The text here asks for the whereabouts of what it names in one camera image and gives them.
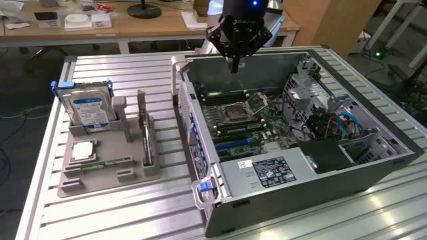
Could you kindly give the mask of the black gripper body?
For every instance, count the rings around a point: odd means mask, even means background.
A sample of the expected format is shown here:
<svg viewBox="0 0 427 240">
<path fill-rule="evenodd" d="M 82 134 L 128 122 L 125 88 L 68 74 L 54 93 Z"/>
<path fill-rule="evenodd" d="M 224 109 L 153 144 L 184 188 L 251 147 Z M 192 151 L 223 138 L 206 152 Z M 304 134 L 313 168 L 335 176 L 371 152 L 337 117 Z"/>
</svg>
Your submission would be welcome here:
<svg viewBox="0 0 427 240">
<path fill-rule="evenodd" d="M 241 30 L 264 27 L 264 15 L 268 2 L 265 0 L 225 0 L 219 23 L 225 36 L 239 53 L 239 36 Z"/>
</svg>

